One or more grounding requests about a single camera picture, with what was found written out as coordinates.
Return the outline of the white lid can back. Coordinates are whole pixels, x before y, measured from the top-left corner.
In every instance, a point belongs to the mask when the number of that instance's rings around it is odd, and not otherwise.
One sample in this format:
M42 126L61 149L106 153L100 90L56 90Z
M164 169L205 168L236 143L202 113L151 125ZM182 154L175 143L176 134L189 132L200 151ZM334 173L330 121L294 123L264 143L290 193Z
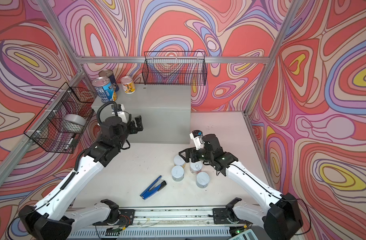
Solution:
M176 155L174 157L174 164L175 164L175 166L180 166L180 167L184 168L186 165L186 162L182 157L180 157L179 155Z

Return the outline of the small gold can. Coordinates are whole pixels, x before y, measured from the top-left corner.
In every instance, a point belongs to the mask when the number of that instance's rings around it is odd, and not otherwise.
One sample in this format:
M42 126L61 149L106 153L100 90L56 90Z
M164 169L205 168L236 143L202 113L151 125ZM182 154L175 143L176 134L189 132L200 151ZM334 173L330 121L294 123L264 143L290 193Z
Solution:
M129 76L122 77L121 84L126 94L132 94L136 91L134 81Z

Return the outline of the light blue labelled can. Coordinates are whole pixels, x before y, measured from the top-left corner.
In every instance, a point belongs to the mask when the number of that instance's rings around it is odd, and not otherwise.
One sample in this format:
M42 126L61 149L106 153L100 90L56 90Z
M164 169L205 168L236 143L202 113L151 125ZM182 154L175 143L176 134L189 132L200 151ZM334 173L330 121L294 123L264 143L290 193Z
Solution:
M97 95L103 103L116 101L117 94L115 88L108 77L98 77L92 81L92 86L95 88Z

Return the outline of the dark blue labelled can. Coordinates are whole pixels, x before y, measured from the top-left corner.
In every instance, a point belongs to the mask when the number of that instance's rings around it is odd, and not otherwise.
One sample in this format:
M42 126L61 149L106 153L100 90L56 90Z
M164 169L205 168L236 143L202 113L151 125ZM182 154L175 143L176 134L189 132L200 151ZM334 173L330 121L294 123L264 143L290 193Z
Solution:
M117 85L117 82L116 82L116 79L115 79L115 76L114 76L114 72L112 70L101 70L99 72L99 76L100 77L107 77L110 79L114 89L115 89L115 92L117 92L119 90L119 87Z

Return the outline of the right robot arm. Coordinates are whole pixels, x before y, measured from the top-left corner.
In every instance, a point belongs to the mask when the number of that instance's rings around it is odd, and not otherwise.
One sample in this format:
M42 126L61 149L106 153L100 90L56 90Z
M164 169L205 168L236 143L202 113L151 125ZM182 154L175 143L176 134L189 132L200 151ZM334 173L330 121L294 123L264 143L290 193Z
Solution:
M202 162L217 174L241 186L258 203L257 206L235 198L226 205L230 222L247 221L263 228L272 240L290 240L303 227L298 199L283 194L253 175L236 156L225 152L216 135L204 135L195 130L190 133L194 147L179 152L187 163Z

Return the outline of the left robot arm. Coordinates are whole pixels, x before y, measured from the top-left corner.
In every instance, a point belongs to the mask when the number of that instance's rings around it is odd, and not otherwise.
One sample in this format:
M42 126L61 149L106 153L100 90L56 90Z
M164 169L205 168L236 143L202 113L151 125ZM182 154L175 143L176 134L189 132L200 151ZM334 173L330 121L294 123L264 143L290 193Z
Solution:
M65 240L71 233L89 225L118 222L121 217L119 206L108 199L79 211L68 212L67 209L87 183L126 150L128 136L144 129L141 116L123 120L118 114L120 110L114 101L103 104L97 111L101 128L97 140L79 153L74 168L46 197L20 210L19 219L32 237Z

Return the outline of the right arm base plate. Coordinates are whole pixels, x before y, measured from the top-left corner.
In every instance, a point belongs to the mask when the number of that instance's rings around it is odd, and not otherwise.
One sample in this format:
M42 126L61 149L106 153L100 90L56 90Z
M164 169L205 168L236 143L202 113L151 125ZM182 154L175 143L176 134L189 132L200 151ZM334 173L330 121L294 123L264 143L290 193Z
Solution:
M213 218L216 225L247 223L244 220L238 219L232 210L226 208L213 208L212 211L213 213L210 217Z

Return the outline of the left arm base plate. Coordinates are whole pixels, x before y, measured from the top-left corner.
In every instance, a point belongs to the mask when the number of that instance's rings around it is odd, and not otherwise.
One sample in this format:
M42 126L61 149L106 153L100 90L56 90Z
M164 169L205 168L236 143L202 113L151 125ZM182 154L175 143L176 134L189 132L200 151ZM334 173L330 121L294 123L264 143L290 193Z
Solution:
M110 213L107 220L103 222L93 223L93 226L117 226L117 227L128 227L134 222L134 209L121 209L116 213Z

